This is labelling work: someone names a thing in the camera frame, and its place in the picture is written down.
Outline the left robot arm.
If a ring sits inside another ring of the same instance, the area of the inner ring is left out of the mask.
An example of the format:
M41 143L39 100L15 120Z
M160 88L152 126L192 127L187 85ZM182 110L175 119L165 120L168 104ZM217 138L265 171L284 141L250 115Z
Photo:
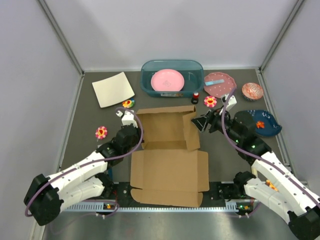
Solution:
M139 147L143 133L140 126L123 125L115 137L80 162L48 176L35 176L23 199L25 216L45 226L74 204L96 197L109 198L114 187L108 170Z

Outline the brown cardboard box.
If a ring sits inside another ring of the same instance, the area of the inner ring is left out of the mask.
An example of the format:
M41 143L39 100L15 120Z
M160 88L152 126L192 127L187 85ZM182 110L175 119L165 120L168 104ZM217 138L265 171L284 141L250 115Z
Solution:
M194 105L137 111L142 149L131 155L130 194L141 204L198 208L209 191L209 155L200 150Z

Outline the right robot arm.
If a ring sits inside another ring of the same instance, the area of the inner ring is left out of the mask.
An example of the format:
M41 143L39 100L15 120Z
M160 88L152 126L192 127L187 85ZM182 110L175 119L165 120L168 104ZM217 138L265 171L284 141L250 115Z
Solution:
M269 187L248 171L239 172L233 185L237 197L258 200L280 216L299 240L315 240L320 236L319 195L302 184L256 135L256 123L249 112L239 111L231 118L209 110L191 121L200 132L208 129L210 133L224 134L238 155L275 187Z

